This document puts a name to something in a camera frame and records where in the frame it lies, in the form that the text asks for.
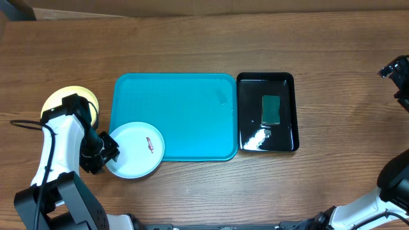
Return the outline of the light blue plate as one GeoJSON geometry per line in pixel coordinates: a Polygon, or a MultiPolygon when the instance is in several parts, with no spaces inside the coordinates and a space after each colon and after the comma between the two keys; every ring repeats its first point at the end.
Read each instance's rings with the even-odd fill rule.
{"type": "Polygon", "coordinates": [[[131,122],[119,126],[110,136],[119,145],[116,160],[106,167],[114,175],[125,179],[137,179],[151,174],[162,162],[165,142],[154,126],[143,122],[131,122]]]}

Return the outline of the yellow plate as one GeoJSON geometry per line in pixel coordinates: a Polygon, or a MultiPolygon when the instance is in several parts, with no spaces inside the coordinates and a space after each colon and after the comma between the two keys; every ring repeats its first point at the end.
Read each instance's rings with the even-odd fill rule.
{"type": "Polygon", "coordinates": [[[67,86],[55,91],[53,94],[51,94],[50,97],[48,97],[48,99],[46,99],[45,103],[43,104],[40,117],[42,118],[43,112],[62,105],[62,98],[70,96],[72,94],[78,94],[79,96],[84,97],[89,102],[91,125],[94,129],[97,129],[99,115],[99,104],[97,97],[89,89],[82,86],[67,86]]]}

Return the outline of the green yellow sponge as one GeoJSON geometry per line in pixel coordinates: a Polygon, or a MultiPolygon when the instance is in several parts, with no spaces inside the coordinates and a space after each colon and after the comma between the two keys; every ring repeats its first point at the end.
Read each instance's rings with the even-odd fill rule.
{"type": "Polygon", "coordinates": [[[261,122],[268,125],[279,125],[281,122],[279,109],[280,97],[276,95],[262,96],[262,115],[261,122]]]}

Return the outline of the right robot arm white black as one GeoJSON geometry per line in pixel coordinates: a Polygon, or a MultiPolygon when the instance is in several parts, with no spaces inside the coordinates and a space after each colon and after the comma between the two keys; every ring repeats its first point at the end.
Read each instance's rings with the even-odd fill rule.
{"type": "Polygon", "coordinates": [[[408,151],[381,170],[374,190],[354,202],[332,207],[292,229],[372,229],[393,220],[408,224],[408,151]]]}

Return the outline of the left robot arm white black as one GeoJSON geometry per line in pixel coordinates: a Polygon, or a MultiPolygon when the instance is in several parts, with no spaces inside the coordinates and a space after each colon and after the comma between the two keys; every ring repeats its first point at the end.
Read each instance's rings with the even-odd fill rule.
{"type": "Polygon", "coordinates": [[[143,229],[131,214],[108,215],[79,177],[96,174],[120,153],[107,132],[98,134],[94,105],[74,93],[42,113],[40,121],[12,120],[17,127],[41,130],[44,142],[31,186],[16,193],[14,206],[27,229],[143,229]]]}

